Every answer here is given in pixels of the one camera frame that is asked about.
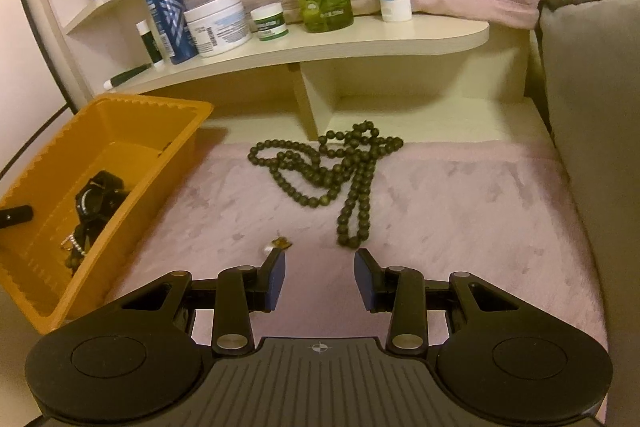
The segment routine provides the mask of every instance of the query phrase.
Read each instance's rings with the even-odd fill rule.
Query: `corner shelf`
[[[476,48],[488,39],[487,22],[435,15],[414,15],[403,23],[360,16],[348,28],[318,34],[294,24],[281,39],[261,42],[254,36],[247,44],[214,57],[197,56],[177,66],[147,70],[114,91],[141,93],[215,74],[328,58],[444,55]]]
[[[68,22],[63,30],[66,35],[69,35],[73,30],[78,28],[79,25],[91,20],[92,18],[100,15],[101,13],[113,8],[114,4],[121,0],[93,0],[82,11],[76,15],[70,22]]]

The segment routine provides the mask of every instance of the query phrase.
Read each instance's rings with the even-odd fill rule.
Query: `green lid jar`
[[[282,4],[279,2],[251,10],[251,17],[258,28],[258,38],[261,41],[271,41],[289,33],[284,22]]]

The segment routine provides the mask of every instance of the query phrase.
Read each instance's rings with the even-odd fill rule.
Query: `small jar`
[[[258,28],[258,38],[261,41],[270,41],[289,33],[284,22],[282,4],[279,2],[251,10],[251,18]]]
[[[251,38],[241,0],[213,0],[185,12],[198,53],[212,57]]]

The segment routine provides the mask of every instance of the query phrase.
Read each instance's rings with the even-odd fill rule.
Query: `bottle cap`
[[[274,2],[271,4],[267,4],[265,6],[260,6],[255,10],[251,10],[251,18],[258,22],[262,19],[268,19],[269,17],[273,17],[275,15],[280,15],[282,13],[282,3]]]
[[[149,24],[146,22],[146,19],[136,24],[136,28],[138,29],[138,33],[140,35],[146,35],[150,32]]]
[[[194,22],[203,17],[213,15],[227,8],[231,8],[233,5],[241,3],[241,0],[213,0],[201,4],[195,7],[193,10],[189,10],[184,13],[184,19],[187,22]]]
[[[411,20],[411,0],[380,0],[384,22],[404,22]]]

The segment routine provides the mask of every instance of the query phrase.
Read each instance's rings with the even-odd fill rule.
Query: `white shelf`
[[[481,46],[488,38],[487,22],[435,15],[415,15],[404,23],[361,16],[348,28],[320,34],[308,33],[296,24],[280,39],[260,42],[254,36],[239,48],[214,57],[198,56],[177,66],[145,71],[115,90],[141,93],[220,73],[328,58],[444,55]]]
[[[95,16],[113,8],[113,6],[121,0],[93,0],[82,11],[76,15],[71,21],[65,25],[64,32],[69,35],[79,25],[91,20]]]
[[[274,137],[282,140],[308,141],[300,118],[293,113],[211,118],[205,121],[202,128],[220,130],[221,141],[224,143],[257,142]]]
[[[355,122],[372,120],[385,136],[406,142],[481,142],[504,140],[551,145],[551,139],[530,98],[501,103],[476,98],[442,98],[424,103],[383,97],[344,98],[326,129],[347,130]],[[221,142],[279,139],[308,141],[295,114],[212,118],[203,125],[221,131]]]
[[[441,98],[418,102],[409,98],[344,98],[328,129],[350,129],[372,120],[385,136],[406,142],[481,142],[504,140],[545,143],[551,139],[530,98],[504,103],[480,98]]]

